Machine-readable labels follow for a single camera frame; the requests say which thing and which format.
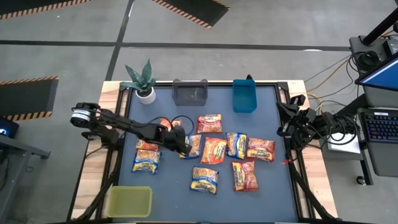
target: yellow-green plastic bin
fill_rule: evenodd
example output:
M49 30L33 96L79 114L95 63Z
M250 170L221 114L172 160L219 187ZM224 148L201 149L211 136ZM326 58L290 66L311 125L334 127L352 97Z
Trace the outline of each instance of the yellow-green plastic bin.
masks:
M145 218L152 208L152 189L147 186L115 186L111 189L108 217Z

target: wooden table frame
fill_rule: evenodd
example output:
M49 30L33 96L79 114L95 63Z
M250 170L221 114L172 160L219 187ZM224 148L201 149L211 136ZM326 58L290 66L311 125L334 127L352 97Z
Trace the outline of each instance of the wooden table frame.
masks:
M232 82L232 81L210 81L210 83L214 82ZM284 91L282 88L279 88L281 100L284 101L288 96L285 93L290 94L290 96L296 95L305 95L305 86L302 80L281 80L281 81L256 81L257 83L276 83L281 82L279 86L288 87L288 91ZM99 105L104 109L109 109L111 111L115 111L115 109L119 109L122 113L121 116L124 116L125 106L127 99L124 97L121 99L122 104L118 105L116 108L116 101L119 95L119 83L120 82L104 82L103 89L101 91L101 97L99 99ZM309 107L308 99L306 99L305 104L301 107L301 109L305 110ZM99 148L101 145L100 141L90 141L86 150L86 153L90 153L95 149ZM107 151L106 149L101 149L95 154L91 155L89 158L83 162L81 167L81 173L79 175L78 183L76 185L76 190L74 194L74 198L72 200L70 212L68 214L68 219L76 218L80 214L84 212L86 207L91 203L92 199L98 193L101 182L103 182L103 173L104 167L109 166L114 163L114 161L107 161L107 155L111 154L111 151ZM337 217L337 212L333 200L333 196L331 193L325 164L323 163L322 152L315 147L307 147L302 153L302 166L300 166L300 161L295 162L295 166L297 170L306 174L304 177L308 182L308 186L311 191L317 197L319 202L326 208L326 210ZM316 217L320 218L317 212L314 213L313 208L308 209L308 200L304 196L302 190L298 185L298 196L299 196L299 207L301 207L302 217Z

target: succulent plant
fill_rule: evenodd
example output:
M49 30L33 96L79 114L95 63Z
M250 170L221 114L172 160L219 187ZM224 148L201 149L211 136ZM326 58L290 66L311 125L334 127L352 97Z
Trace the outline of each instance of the succulent plant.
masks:
M155 85L156 79L151 78L152 67L150 66L149 59L142 69L141 75L131 67L128 67L127 65L125 66L129 76L131 77L132 82L121 82L121 86L134 88L138 92L147 92Z

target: white flower pot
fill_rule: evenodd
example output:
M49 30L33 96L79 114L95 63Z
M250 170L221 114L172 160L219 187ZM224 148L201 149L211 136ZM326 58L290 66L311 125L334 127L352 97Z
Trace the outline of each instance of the white flower pot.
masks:
M139 98L139 101L142 104L153 103L155 101L155 99L156 99L156 93L155 93L154 87L152 87L152 92L150 93L149 96L142 97L142 96L138 95L138 91L137 90L136 90L136 96Z

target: caster wheel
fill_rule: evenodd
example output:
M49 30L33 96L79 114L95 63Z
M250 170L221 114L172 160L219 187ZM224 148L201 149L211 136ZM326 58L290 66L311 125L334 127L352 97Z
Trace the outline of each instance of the caster wheel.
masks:
M358 177L356 178L356 182L357 182L358 184L360 184L360 185L366 186L365 178L362 177L362 176L358 176Z

